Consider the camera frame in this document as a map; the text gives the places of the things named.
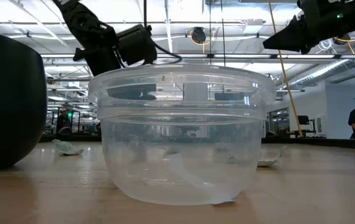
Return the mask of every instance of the clear plastic container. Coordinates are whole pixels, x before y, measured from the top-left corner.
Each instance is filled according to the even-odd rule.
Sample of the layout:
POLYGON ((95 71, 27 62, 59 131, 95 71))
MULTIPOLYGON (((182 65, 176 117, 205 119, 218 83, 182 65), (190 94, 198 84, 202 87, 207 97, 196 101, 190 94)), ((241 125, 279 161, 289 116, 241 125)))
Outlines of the clear plastic container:
POLYGON ((231 201, 252 183, 271 79, 210 65, 149 65, 89 83, 112 181, 168 205, 231 201))

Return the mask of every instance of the wooden table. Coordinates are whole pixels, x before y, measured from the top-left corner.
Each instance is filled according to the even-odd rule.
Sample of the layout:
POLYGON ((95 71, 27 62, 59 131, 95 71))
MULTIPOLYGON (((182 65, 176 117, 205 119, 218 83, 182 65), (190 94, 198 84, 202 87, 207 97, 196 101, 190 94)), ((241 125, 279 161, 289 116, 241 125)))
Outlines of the wooden table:
POLYGON ((235 203, 180 207, 125 196, 108 178, 100 143, 79 144, 86 150, 72 157, 38 144, 0 171, 0 223, 355 223, 355 150, 289 145, 235 203))

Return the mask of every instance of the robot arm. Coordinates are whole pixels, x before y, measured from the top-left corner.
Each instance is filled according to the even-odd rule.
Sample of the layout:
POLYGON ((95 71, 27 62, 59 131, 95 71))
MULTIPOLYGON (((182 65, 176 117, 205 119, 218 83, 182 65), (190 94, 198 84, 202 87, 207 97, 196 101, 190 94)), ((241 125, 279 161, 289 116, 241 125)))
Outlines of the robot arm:
POLYGON ((294 16, 286 28, 264 41, 266 49, 307 54, 322 40, 349 38, 355 31, 355 0, 298 0, 298 7, 303 15, 294 16))
POLYGON ((76 49, 74 61, 85 59, 93 75, 119 69, 144 60, 152 63, 157 51, 151 39, 151 27, 136 25, 116 33, 78 0, 53 0, 60 9, 72 35, 84 47, 76 49))

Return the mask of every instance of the white wall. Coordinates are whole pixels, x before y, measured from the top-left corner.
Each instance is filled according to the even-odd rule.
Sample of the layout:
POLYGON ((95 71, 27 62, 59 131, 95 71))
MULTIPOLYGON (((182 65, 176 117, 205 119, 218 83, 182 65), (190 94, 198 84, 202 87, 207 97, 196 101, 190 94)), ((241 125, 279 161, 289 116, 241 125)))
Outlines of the white wall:
MULTIPOLYGON (((355 78, 339 84, 330 84, 329 80, 322 81, 316 87, 306 87, 304 93, 293 93, 293 97, 298 115, 322 119, 323 131, 318 135, 329 139, 349 139, 352 129, 348 125, 348 118, 355 109, 355 78)), ((268 111, 283 108, 290 109, 290 130, 298 130, 288 95, 283 97, 283 101, 275 101, 269 105, 268 111)))
MULTIPOLYGON (((297 114, 307 115, 309 116, 309 119, 323 118, 325 121, 327 119, 325 82, 319 82, 317 83, 317 86, 306 87, 304 89, 305 92, 303 93, 292 93, 297 114)), ((298 130, 295 114, 288 94, 283 97, 283 101, 275 101, 273 104, 269 105, 268 111, 275 111, 282 108, 290 109, 290 131, 298 130)), ((322 129, 328 129, 327 125, 327 122, 323 122, 322 129)), ((301 126, 301 129, 312 130, 313 127, 312 125, 301 126)))
POLYGON ((350 112, 355 109, 355 78, 340 84, 326 85, 328 138, 348 139, 352 128, 348 125, 350 112))

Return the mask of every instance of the fluorescent light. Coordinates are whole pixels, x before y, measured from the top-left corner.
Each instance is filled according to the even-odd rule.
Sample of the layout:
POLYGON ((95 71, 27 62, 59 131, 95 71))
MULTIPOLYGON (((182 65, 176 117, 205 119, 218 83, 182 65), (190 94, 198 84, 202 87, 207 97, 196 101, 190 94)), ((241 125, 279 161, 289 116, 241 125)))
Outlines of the fluorescent light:
POLYGON ((57 101, 67 100, 64 97, 59 97, 59 96, 48 96, 48 98, 51 100, 57 100, 57 101))
POLYGON ((57 108, 57 107, 60 107, 60 106, 62 106, 62 105, 61 104, 59 104, 59 105, 54 105, 54 104, 47 105, 48 108, 57 108))
POLYGON ((42 58, 73 58, 73 54, 42 54, 42 58))
MULTIPOLYGON (((291 90, 292 93, 300 93, 304 92, 305 90, 291 90)), ((288 90, 277 90, 278 93, 288 93, 288 90)))
POLYGON ((47 91, 86 91, 85 89, 47 89, 47 91))
POLYGON ((320 58, 333 58, 334 55, 282 55, 282 58, 309 58, 309 59, 320 59, 320 58))
POLYGON ((79 75, 79 76, 76 76, 76 78, 86 78, 86 77, 90 77, 90 75, 79 75))
POLYGON ((10 39, 16 39, 16 38, 21 38, 21 37, 27 37, 26 35, 10 35, 8 38, 10 39))
MULTIPOLYGON (((206 54, 178 54, 182 58, 207 58, 206 54)), ((73 54, 42 54, 42 58, 73 58, 73 54)), ((251 58, 264 58, 264 59, 276 59, 279 58, 277 54, 212 54, 214 58, 235 58, 235 59, 251 59, 251 58)), ((337 55, 333 54, 317 54, 317 55, 301 55, 301 54, 283 54, 282 58, 306 60, 306 59, 334 59, 337 55)), ((158 54, 158 58, 174 58, 174 56, 167 54, 158 54)), ((337 59, 353 59, 355 60, 355 55, 341 55, 337 59)))

